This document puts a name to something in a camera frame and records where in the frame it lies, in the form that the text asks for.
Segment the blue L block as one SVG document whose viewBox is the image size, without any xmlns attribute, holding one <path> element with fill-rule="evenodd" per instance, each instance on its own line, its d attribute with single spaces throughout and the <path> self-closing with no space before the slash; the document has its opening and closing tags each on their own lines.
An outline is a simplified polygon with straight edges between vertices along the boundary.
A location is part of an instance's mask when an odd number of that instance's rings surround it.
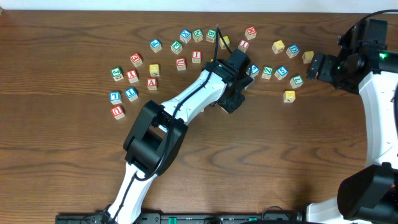
<svg viewBox="0 0 398 224">
<path fill-rule="evenodd" d="M 121 93 L 119 91 L 114 91 L 109 94 L 109 100 L 113 105 L 118 105 L 122 103 Z"/>
</svg>

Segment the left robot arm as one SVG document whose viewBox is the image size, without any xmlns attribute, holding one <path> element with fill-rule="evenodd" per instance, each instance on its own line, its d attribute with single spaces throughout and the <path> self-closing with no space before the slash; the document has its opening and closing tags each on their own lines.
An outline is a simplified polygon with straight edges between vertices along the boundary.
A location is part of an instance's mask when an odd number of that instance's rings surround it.
<svg viewBox="0 0 398 224">
<path fill-rule="evenodd" d="M 252 81 L 246 70 L 250 58 L 234 50 L 229 59 L 207 62 L 198 79 L 169 101 L 148 101 L 138 114 L 123 148 L 126 172 L 115 201 L 102 214 L 102 223 L 134 223 L 141 214 L 153 180 L 175 160 L 188 124 L 208 105 L 217 103 L 227 113 L 239 108 L 241 93 Z"/>
</svg>

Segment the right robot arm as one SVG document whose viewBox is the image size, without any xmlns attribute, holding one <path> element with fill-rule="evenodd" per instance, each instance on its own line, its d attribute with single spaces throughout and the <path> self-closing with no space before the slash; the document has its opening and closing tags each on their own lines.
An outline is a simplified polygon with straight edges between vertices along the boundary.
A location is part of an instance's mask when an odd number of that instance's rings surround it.
<svg viewBox="0 0 398 224">
<path fill-rule="evenodd" d="M 306 222 L 397 223 L 397 53 L 386 34 L 386 21 L 361 19 L 340 36 L 337 56 L 315 54 L 307 70 L 308 79 L 361 97 L 367 153 L 336 197 L 306 207 Z"/>
</svg>

